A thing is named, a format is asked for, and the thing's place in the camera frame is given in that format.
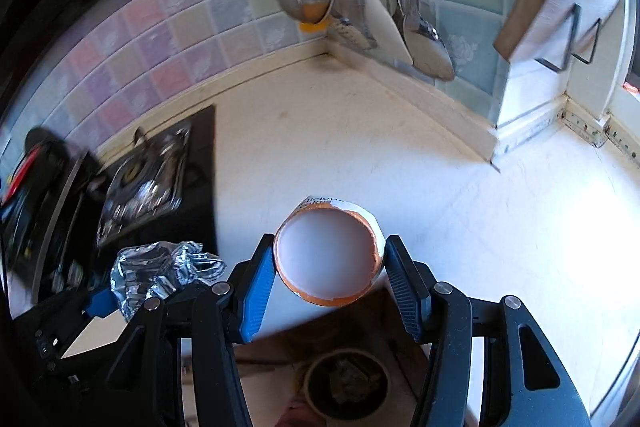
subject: gas stove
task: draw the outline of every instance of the gas stove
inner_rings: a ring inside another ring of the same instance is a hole
[[[97,232],[98,248],[178,209],[191,133],[189,121],[147,139],[142,129],[133,143],[142,141],[121,163],[106,193]]]

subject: white spatula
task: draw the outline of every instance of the white spatula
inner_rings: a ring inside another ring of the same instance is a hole
[[[364,0],[367,27],[376,42],[390,58],[412,65],[414,60],[402,40],[391,15],[380,0]]]

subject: metal screw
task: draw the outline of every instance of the metal screw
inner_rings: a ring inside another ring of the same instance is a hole
[[[442,295],[449,295],[453,291],[453,286],[448,282],[436,282],[433,289]]]
[[[149,297],[145,301],[145,310],[152,312],[160,307],[160,299],[158,297]]]
[[[512,310],[517,310],[520,306],[522,306],[522,302],[515,295],[507,295],[504,298],[504,303],[511,308]]]
[[[226,295],[231,290],[231,286],[228,282],[216,282],[212,287],[211,291],[216,295]]]

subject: crumpled foil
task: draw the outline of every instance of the crumpled foil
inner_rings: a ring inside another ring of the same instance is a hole
[[[193,241],[161,241],[118,252],[111,269],[111,292],[127,322],[150,297],[166,299],[189,283],[211,286],[226,264]]]

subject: white countertop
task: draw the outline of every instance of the white countertop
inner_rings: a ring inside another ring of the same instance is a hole
[[[213,101],[216,233],[230,266],[250,258],[306,196],[353,201],[438,279],[471,297],[522,298],[587,409],[597,406],[640,330],[632,243],[640,170],[610,142],[597,150],[555,126],[498,172],[420,110],[327,56]],[[260,335],[327,311],[276,278]],[[122,327],[119,317],[100,323],[102,333],[87,328],[84,338],[105,343]],[[481,340],[476,347],[469,398],[477,414]]]

